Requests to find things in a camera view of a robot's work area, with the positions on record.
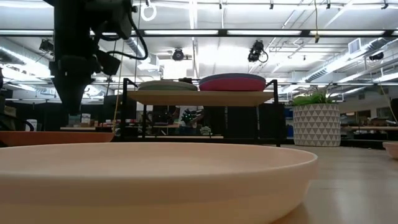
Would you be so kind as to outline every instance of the plate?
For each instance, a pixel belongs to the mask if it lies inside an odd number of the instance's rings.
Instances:
[[[7,146],[34,146],[44,144],[110,142],[113,133],[64,131],[0,131],[0,141]]]
[[[316,155],[265,146],[2,148],[0,213],[13,224],[263,224],[298,206],[316,173]]]
[[[149,81],[141,83],[138,90],[191,90],[198,91],[198,87],[190,83],[174,82],[168,80]]]
[[[199,81],[201,91],[263,91],[266,79],[247,73],[210,75]]]

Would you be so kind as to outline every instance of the red plate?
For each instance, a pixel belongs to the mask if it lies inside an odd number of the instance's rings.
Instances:
[[[110,142],[112,141],[113,136],[113,133],[79,133],[61,131],[0,131],[0,141],[2,141],[7,146]]]

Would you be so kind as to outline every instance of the orange bowl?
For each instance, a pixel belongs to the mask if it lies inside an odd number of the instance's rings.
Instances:
[[[393,159],[398,159],[398,142],[384,142],[383,146],[389,156]]]
[[[110,142],[113,133],[79,133],[61,131],[0,131],[0,141],[7,146]]]

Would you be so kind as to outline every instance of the potted plant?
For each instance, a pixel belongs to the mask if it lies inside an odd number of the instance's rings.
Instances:
[[[295,145],[340,145],[340,111],[338,105],[329,99],[328,87],[315,87],[307,96],[293,99]]]

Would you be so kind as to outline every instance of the security camera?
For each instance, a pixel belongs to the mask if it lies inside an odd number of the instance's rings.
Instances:
[[[182,49],[175,49],[173,53],[173,60],[181,61],[183,59],[184,59],[184,53],[182,52]]]

